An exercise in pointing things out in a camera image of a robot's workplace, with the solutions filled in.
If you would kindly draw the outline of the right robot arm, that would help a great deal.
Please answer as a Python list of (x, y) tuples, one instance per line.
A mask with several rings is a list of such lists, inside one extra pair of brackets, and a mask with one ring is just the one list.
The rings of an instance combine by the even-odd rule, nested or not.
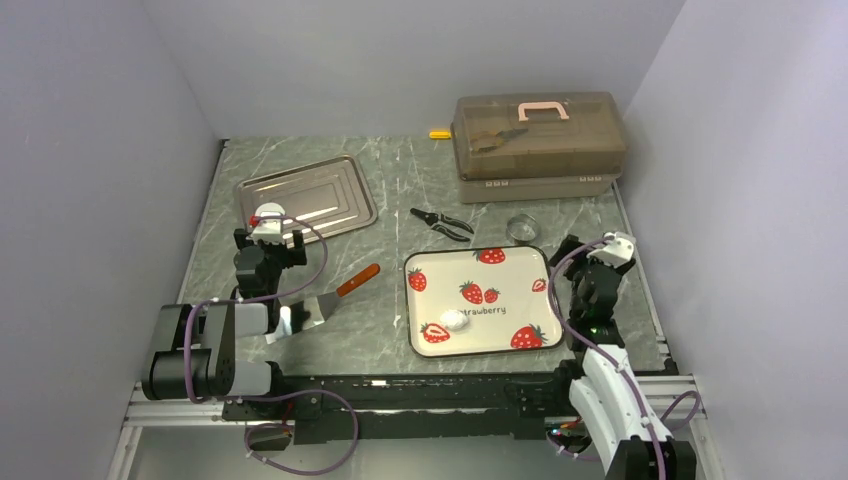
[(649, 405), (614, 319), (619, 285), (635, 263), (635, 240), (622, 232), (588, 242), (569, 234), (560, 243), (548, 304), (576, 358), (551, 401), (564, 415), (579, 414), (606, 478), (693, 479), (696, 452)]

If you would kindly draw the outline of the steel baking tray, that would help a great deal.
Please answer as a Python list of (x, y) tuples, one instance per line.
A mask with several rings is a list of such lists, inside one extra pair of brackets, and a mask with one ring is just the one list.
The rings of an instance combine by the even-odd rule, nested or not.
[(370, 226), (378, 218), (360, 163), (349, 155), (243, 180), (234, 187), (234, 198), (245, 226), (274, 203), (326, 239)]

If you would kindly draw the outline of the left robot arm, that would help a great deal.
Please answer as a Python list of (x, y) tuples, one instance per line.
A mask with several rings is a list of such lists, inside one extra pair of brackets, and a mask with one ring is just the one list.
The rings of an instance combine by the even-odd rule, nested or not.
[(279, 312), (279, 280), (284, 270), (307, 264), (304, 232), (293, 231), (293, 244), (257, 239), (254, 232), (234, 232), (236, 286), (225, 299), (201, 306), (180, 303), (160, 308), (146, 358), (141, 386), (149, 400), (248, 396), (248, 407), (264, 420), (279, 417), (287, 406), (286, 390), (273, 383), (273, 368), (258, 366), (259, 382), (236, 388), (236, 339), (264, 335), (290, 323)]

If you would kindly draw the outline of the white dough ball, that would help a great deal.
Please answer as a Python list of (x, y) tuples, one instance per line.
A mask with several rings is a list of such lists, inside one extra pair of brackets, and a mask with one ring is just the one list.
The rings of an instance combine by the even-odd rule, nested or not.
[(446, 310), (440, 315), (440, 325), (451, 332), (465, 329), (470, 322), (468, 314), (461, 310)]

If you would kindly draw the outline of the brown translucent tool box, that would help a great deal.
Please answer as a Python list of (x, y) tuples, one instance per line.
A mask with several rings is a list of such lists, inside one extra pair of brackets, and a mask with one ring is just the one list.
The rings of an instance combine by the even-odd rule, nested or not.
[(464, 204), (598, 196), (628, 151), (609, 92), (462, 97), (451, 137)]

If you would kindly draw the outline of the strawberry pattern white tray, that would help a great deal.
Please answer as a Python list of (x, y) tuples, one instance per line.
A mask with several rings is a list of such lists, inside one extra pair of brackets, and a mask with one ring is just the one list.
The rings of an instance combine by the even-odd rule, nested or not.
[[(548, 301), (547, 257), (533, 246), (418, 252), (407, 258), (409, 341), (421, 357), (442, 358), (552, 348), (564, 330)], [(461, 310), (469, 325), (440, 325)]]

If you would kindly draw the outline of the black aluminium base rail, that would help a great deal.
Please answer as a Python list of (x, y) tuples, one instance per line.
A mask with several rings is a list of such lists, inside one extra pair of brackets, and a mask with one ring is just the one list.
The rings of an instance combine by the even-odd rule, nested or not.
[(149, 400), (136, 388), (127, 427), (249, 426), (286, 422), (298, 445), (361, 439), (510, 436), (542, 439), (577, 419), (564, 380), (552, 373), (289, 376), (292, 400)]

